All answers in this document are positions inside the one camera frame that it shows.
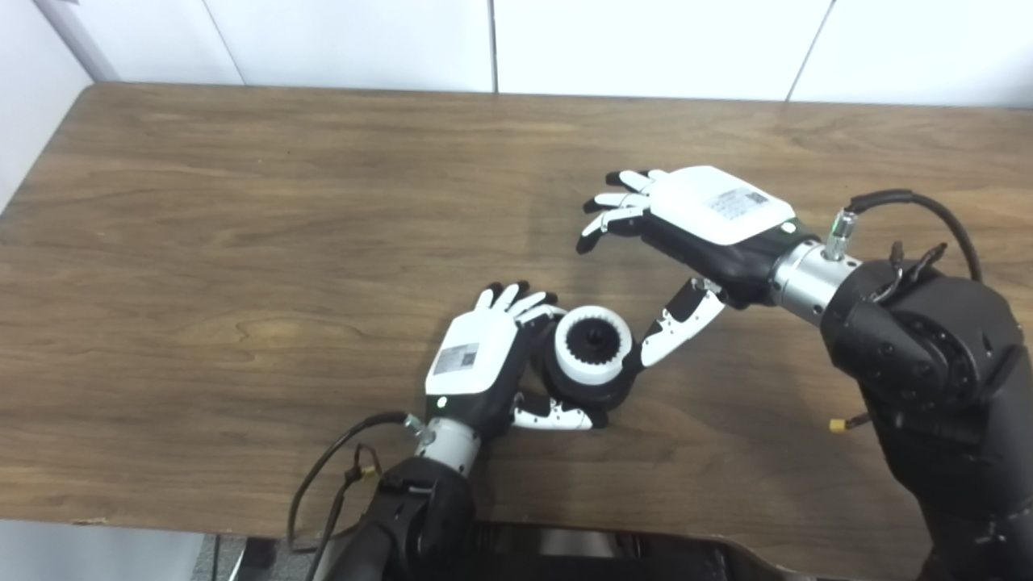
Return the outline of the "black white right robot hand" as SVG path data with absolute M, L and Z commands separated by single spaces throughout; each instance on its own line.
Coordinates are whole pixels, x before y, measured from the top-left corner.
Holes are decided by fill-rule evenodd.
M 636 236 L 695 275 L 627 354 L 627 369 L 655 365 L 726 307 L 774 305 L 779 262 L 817 241 L 789 203 L 724 170 L 618 170 L 605 181 L 611 191 L 583 205 L 592 220 L 580 233 L 578 253 L 602 236 Z

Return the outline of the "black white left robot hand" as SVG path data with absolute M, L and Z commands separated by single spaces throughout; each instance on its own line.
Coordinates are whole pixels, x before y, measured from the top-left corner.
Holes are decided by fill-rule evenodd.
M 539 338 L 566 310 L 557 295 L 531 290 L 528 281 L 480 290 L 475 305 L 455 316 L 425 376 L 431 419 L 456 420 L 486 439 L 509 428 L 599 430 L 606 412 L 588 411 L 556 396 L 524 392 L 521 378 Z

